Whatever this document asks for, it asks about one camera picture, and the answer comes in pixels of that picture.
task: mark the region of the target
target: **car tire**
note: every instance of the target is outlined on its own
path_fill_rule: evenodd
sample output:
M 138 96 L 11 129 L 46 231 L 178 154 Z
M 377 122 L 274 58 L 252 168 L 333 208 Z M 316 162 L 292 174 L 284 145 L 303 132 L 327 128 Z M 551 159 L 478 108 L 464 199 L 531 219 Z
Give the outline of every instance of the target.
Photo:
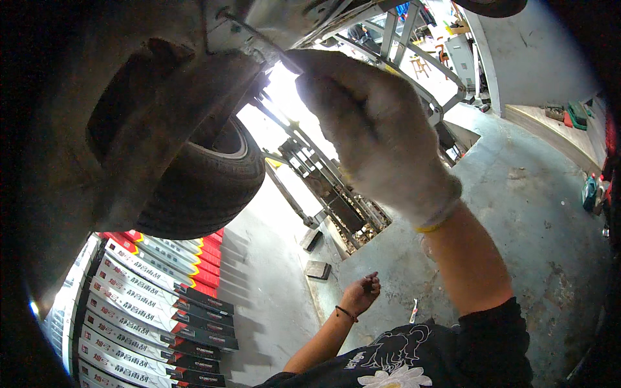
M 187 240 L 210 235 L 243 210 L 265 178 L 261 150 L 231 116 L 223 133 L 238 150 L 218 152 L 186 142 L 139 215 L 135 229 L 154 237 Z
M 455 0 L 465 9 L 488 17 L 509 17 L 519 13 L 527 0 Z

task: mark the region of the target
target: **hand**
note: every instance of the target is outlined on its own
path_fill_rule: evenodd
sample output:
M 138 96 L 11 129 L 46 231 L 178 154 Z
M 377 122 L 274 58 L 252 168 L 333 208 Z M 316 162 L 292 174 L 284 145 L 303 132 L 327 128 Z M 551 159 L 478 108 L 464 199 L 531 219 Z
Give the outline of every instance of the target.
M 378 298 L 381 288 L 378 273 L 374 272 L 347 286 L 338 305 L 357 317 Z
M 438 157 L 437 134 L 404 79 L 342 53 L 292 50 L 297 91 L 337 149 L 360 194 L 394 206 L 416 227 L 446 219 L 461 183 Z

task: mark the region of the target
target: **stacked boxes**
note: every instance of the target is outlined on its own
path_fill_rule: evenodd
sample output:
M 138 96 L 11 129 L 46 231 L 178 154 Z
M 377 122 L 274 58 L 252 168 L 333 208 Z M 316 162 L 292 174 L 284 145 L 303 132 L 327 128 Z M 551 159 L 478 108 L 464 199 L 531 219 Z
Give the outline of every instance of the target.
M 221 352 L 238 344 L 234 307 L 217 299 L 222 231 L 186 241 L 98 234 L 78 258 L 91 259 L 71 325 L 47 320 L 70 374 L 84 388 L 224 387 Z

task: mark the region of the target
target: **gray floor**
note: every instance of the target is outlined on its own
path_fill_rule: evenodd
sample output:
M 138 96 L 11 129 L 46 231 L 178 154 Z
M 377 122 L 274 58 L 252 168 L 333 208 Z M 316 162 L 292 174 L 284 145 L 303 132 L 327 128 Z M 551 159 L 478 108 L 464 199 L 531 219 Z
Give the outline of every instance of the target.
M 319 329 L 298 245 L 307 228 L 266 178 L 224 232 L 218 297 L 235 304 L 240 351 L 225 354 L 227 387 L 248 387 L 281 372 Z
M 537 137 L 462 104 L 446 120 L 481 136 L 453 172 L 513 277 L 531 335 L 527 355 L 535 386 L 551 386 L 579 359 L 599 313 L 609 263 L 603 219 L 581 208 L 582 172 Z M 345 261 L 334 242 L 323 239 L 310 258 L 331 262 L 332 273 L 327 281 L 308 282 L 301 268 L 309 256 L 297 245 L 300 225 L 267 179 L 226 229 L 222 279 L 228 281 L 219 295 L 239 306 L 235 326 L 241 350 L 223 361 L 222 369 L 237 386 L 252 386 L 280 371 L 331 313 L 342 289 L 372 271 L 379 271 L 383 292 L 354 325 L 342 352 L 407 323 L 415 298 L 417 322 L 457 321 L 435 263 L 420 251 L 405 220 L 397 216 Z

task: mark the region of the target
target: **black t-shirt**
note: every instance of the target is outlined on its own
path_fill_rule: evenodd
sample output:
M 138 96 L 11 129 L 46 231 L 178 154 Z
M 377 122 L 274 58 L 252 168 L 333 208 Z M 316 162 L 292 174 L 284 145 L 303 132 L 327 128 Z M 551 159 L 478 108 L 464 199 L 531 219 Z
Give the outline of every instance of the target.
M 406 325 L 308 371 L 281 372 L 261 388 L 530 387 L 529 336 L 515 297 L 460 318 L 460 332 Z

